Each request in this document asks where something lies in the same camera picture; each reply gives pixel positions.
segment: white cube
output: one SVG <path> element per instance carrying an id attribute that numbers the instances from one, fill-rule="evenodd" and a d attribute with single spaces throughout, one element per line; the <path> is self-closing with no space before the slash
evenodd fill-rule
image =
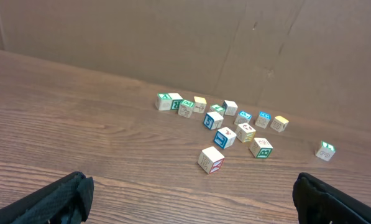
<path id="1" fill-rule="evenodd" d="M 203 124 L 210 130 L 220 128 L 224 118 L 217 112 L 206 113 Z"/>
<path id="2" fill-rule="evenodd" d="M 233 101 L 224 100 L 222 107 L 225 109 L 225 115 L 234 116 L 237 111 L 237 105 Z"/>
<path id="3" fill-rule="evenodd" d="M 276 116 L 275 119 L 273 119 L 273 121 L 271 123 L 271 128 L 278 131 L 278 132 L 281 132 L 281 131 L 285 130 L 288 123 L 289 123 L 289 121 L 287 119 L 285 119 L 284 117 Z"/>
<path id="4" fill-rule="evenodd" d="M 254 138 L 255 129 L 247 123 L 238 124 L 235 133 L 241 142 L 249 142 Z"/>
<path id="5" fill-rule="evenodd" d="M 168 95 L 173 100 L 171 109 L 172 110 L 178 110 L 179 107 L 180 107 L 180 103 L 183 101 L 183 98 L 178 93 L 169 93 Z"/>
<path id="6" fill-rule="evenodd" d="M 213 146 L 203 149 L 198 159 L 198 164 L 208 174 L 219 170 L 223 162 L 224 156 Z"/>
<path id="7" fill-rule="evenodd" d="M 222 108 L 220 105 L 211 105 L 209 112 L 213 112 L 213 111 L 219 113 L 221 116 L 224 116 L 224 113 L 225 113 L 225 109 Z"/>
<path id="8" fill-rule="evenodd" d="M 204 113 L 204 109 L 206 109 L 208 104 L 206 99 L 198 96 L 194 96 L 193 98 L 195 99 L 195 108 L 193 109 L 193 112 Z"/>
<path id="9" fill-rule="evenodd" d="M 315 156 L 324 161 L 329 161 L 334 153 L 336 153 L 336 148 L 327 142 L 321 141 L 319 146 L 320 148 L 315 152 Z"/>
<path id="10" fill-rule="evenodd" d="M 240 111 L 237 114 L 234 124 L 238 125 L 238 124 L 249 123 L 251 119 L 252 119 L 251 114 L 248 114 L 245 111 Z"/>
<path id="11" fill-rule="evenodd" d="M 271 120 L 271 115 L 260 111 L 259 117 L 255 120 L 255 125 L 261 128 L 266 128 Z"/>
<path id="12" fill-rule="evenodd" d="M 194 102 L 191 102 L 189 100 L 183 100 L 180 103 L 180 107 L 178 109 L 178 114 L 183 116 L 183 117 L 189 118 L 191 116 L 192 112 L 193 112 L 194 107 L 195 107 Z"/>
<path id="13" fill-rule="evenodd" d="M 266 159 L 270 156 L 273 147 L 265 138 L 254 138 L 249 149 L 256 159 Z"/>
<path id="14" fill-rule="evenodd" d="M 170 110 L 173 103 L 173 99 L 170 97 L 170 95 L 168 93 L 158 93 L 157 96 L 158 97 L 155 102 L 156 108 L 158 108 L 160 111 Z"/>
<path id="15" fill-rule="evenodd" d="M 225 127 L 217 130 L 217 134 L 214 137 L 214 142 L 221 147 L 221 149 L 226 149 L 231 146 L 236 138 L 235 132 L 231 129 Z"/>

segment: cube with green symbol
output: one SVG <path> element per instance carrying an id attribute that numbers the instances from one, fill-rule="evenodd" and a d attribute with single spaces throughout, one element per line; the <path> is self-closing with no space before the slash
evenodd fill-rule
<path id="1" fill-rule="evenodd" d="M 224 116 L 224 113 L 225 113 L 225 109 L 221 107 L 220 105 L 211 105 L 209 112 L 213 112 L 213 111 L 219 113 L 221 116 Z"/>
<path id="2" fill-rule="evenodd" d="M 334 153 L 336 153 L 336 148 L 333 145 L 321 141 L 319 149 L 316 150 L 315 152 L 315 156 L 323 159 L 324 161 L 329 161 L 334 155 Z"/>
<path id="3" fill-rule="evenodd" d="M 155 102 L 156 108 L 158 110 L 163 111 L 163 110 L 170 110 L 172 107 L 173 99 L 170 97 L 168 93 L 158 93 L 157 99 Z"/>
<path id="4" fill-rule="evenodd" d="M 168 95 L 173 100 L 171 109 L 178 110 L 180 108 L 180 103 L 183 101 L 183 98 L 178 93 L 169 93 Z"/>
<path id="5" fill-rule="evenodd" d="M 256 159 L 266 159 L 270 156 L 273 147 L 265 138 L 254 138 L 249 149 Z"/>
<path id="6" fill-rule="evenodd" d="M 183 117 L 189 118 L 195 108 L 195 103 L 189 100 L 183 100 L 180 103 L 180 107 L 178 109 L 178 115 Z"/>

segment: alphabet block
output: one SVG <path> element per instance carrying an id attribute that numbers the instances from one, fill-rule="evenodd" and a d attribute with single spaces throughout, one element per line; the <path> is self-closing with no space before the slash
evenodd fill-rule
<path id="1" fill-rule="evenodd" d="M 289 121 L 282 116 L 276 116 L 271 123 L 271 128 L 277 132 L 284 131 Z"/>
<path id="2" fill-rule="evenodd" d="M 219 113 L 221 116 L 224 116 L 224 113 L 225 113 L 225 109 L 222 108 L 220 105 L 211 105 L 209 112 L 213 112 L 213 111 Z"/>
<path id="3" fill-rule="evenodd" d="M 198 164 L 208 174 L 219 170 L 223 162 L 224 156 L 213 146 L 203 149 L 198 159 Z"/>
<path id="4" fill-rule="evenodd" d="M 234 124 L 238 125 L 238 124 L 249 123 L 251 119 L 252 119 L 251 114 L 248 114 L 245 111 L 240 111 L 235 119 Z"/>
<path id="5" fill-rule="evenodd" d="M 168 95 L 173 99 L 171 109 L 178 110 L 180 107 L 180 103 L 183 101 L 183 98 L 178 93 L 169 93 Z"/>
<path id="6" fill-rule="evenodd" d="M 217 112 L 206 113 L 203 124 L 210 130 L 220 128 L 224 118 Z"/>
<path id="7" fill-rule="evenodd" d="M 170 97 L 170 95 L 167 93 L 158 93 L 157 96 L 158 97 L 155 102 L 156 108 L 158 108 L 160 111 L 170 110 L 173 103 L 173 99 Z"/>
<path id="8" fill-rule="evenodd" d="M 217 130 L 217 134 L 214 137 L 214 142 L 221 147 L 221 149 L 226 149 L 231 146 L 236 138 L 235 132 L 231 129 L 225 127 Z"/>
<path id="9" fill-rule="evenodd" d="M 233 101 L 224 100 L 222 107 L 225 109 L 225 115 L 234 116 L 237 111 L 237 105 Z"/>
<path id="10" fill-rule="evenodd" d="M 204 109 L 206 109 L 207 102 L 206 99 L 203 97 L 194 96 L 195 99 L 195 108 L 193 112 L 197 113 L 204 113 Z"/>
<path id="11" fill-rule="evenodd" d="M 180 103 L 180 108 L 178 109 L 178 114 L 181 116 L 184 116 L 186 118 L 189 118 L 193 112 L 193 108 L 195 107 L 195 103 L 188 101 L 188 100 L 183 100 Z"/>
<path id="12" fill-rule="evenodd" d="M 256 159 L 266 159 L 270 156 L 273 147 L 265 138 L 254 138 L 249 149 Z"/>
<path id="13" fill-rule="evenodd" d="M 236 137 L 243 143 L 253 140 L 255 129 L 249 124 L 238 124 L 236 128 Z"/>
<path id="14" fill-rule="evenodd" d="M 255 125 L 261 128 L 266 128 L 271 120 L 271 115 L 260 111 L 259 117 L 255 120 Z"/>
<path id="15" fill-rule="evenodd" d="M 329 161 L 334 153 L 336 153 L 336 148 L 327 142 L 321 141 L 320 148 L 315 152 L 315 156 L 323 159 L 324 161 Z"/>

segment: cube with blue symbol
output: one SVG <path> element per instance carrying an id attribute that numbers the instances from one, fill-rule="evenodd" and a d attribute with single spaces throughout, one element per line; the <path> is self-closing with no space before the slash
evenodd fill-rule
<path id="1" fill-rule="evenodd" d="M 220 128 L 224 118 L 218 112 L 206 113 L 204 117 L 203 124 L 210 130 Z"/>
<path id="2" fill-rule="evenodd" d="M 231 146 L 236 138 L 235 132 L 228 127 L 217 130 L 217 134 L 214 137 L 214 143 L 216 143 L 221 149 L 226 149 Z"/>
<path id="3" fill-rule="evenodd" d="M 245 111 L 240 111 L 237 114 L 237 117 L 235 119 L 235 123 L 234 124 L 236 124 L 236 125 L 238 125 L 238 124 L 245 124 L 245 123 L 248 124 L 251 119 L 252 119 L 252 115 L 251 114 L 248 114 Z"/>
<path id="4" fill-rule="evenodd" d="M 271 115 L 266 112 L 260 111 L 259 117 L 255 120 L 255 125 L 260 128 L 266 128 L 271 120 Z"/>

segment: blue printed square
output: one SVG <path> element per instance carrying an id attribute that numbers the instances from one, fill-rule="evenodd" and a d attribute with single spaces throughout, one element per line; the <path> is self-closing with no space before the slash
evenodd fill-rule
<path id="1" fill-rule="evenodd" d="M 246 113 L 245 111 L 240 111 L 240 112 L 239 112 L 239 115 L 241 115 L 242 117 L 244 117 L 244 118 L 246 118 L 246 119 L 252 119 L 252 115 Z"/>
<path id="2" fill-rule="evenodd" d="M 221 134 L 219 131 L 217 131 L 216 136 L 213 140 L 221 149 L 224 149 L 225 145 L 227 144 L 228 138 L 225 137 L 223 134 Z"/>
<path id="3" fill-rule="evenodd" d="M 271 119 L 271 115 L 263 112 L 263 111 L 260 111 L 260 116 L 265 118 L 265 119 Z"/>
<path id="4" fill-rule="evenodd" d="M 203 124 L 208 127 L 208 129 L 211 130 L 211 128 L 213 127 L 213 124 L 214 124 L 214 119 L 212 117 L 210 117 L 209 114 L 206 114 L 206 116 L 204 117 L 204 121 L 203 121 Z"/>

